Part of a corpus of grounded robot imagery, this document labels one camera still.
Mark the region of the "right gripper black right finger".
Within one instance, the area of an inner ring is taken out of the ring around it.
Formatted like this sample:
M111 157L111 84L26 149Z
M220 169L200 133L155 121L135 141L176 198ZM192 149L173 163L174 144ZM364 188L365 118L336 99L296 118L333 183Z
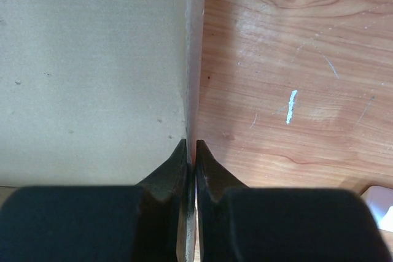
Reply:
M251 188L196 143L202 261L390 261L366 203L334 188Z

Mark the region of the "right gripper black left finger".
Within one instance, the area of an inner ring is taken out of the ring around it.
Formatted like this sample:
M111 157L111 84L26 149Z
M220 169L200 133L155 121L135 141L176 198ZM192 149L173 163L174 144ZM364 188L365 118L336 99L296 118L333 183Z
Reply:
M135 185L27 186L1 204L2 261L184 261L187 145Z

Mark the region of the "cardboard box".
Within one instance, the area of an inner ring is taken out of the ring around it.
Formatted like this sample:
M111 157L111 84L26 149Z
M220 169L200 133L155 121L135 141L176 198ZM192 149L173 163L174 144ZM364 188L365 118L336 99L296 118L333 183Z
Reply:
M185 140L193 261L203 17L204 0L1 0L1 204L27 186L135 185Z

